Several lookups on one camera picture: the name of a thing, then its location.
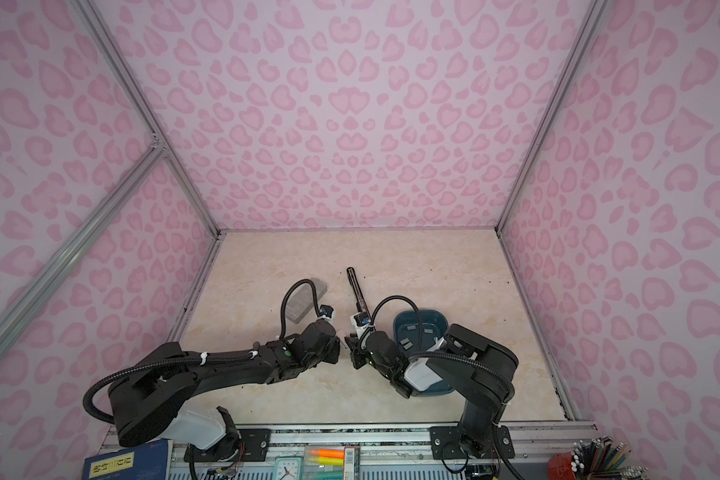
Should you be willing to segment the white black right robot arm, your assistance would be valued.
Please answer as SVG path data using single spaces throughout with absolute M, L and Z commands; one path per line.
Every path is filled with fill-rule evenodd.
M 393 301 L 410 307 L 415 320 L 410 338 L 396 341 L 376 326 L 381 308 Z M 501 425 L 515 395 L 512 380 L 519 366 L 511 350 L 458 324 L 427 333 L 424 311 L 402 295 L 383 299 L 373 312 L 357 314 L 352 323 L 355 331 L 345 341 L 354 368 L 373 367 L 406 399 L 424 396 L 439 383 L 464 399 L 456 425 L 429 429 L 434 459 L 515 457 L 509 430 Z

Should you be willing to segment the black long stapler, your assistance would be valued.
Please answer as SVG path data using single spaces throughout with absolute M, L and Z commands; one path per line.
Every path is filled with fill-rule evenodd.
M 365 300 L 362 289 L 360 287 L 356 271 L 353 267 L 348 267 L 346 269 L 346 273 L 347 273 L 349 284 L 350 284 L 353 294 L 355 296 L 355 305 L 356 305 L 357 311 L 359 314 L 362 314 L 362 315 L 368 317 L 370 315 L 370 312 L 368 310 L 367 302 Z

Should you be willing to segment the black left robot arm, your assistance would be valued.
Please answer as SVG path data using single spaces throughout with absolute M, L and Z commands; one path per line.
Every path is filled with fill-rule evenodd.
M 110 374 L 84 394 L 83 409 L 115 427 L 122 447 L 157 438 L 231 455 L 240 436 L 230 413 L 198 409 L 194 396 L 228 387 L 270 385 L 339 360 L 341 342 L 329 321 L 331 307 L 315 304 L 316 320 L 299 334 L 232 352 L 185 351 L 177 342 L 160 345 L 138 364 Z

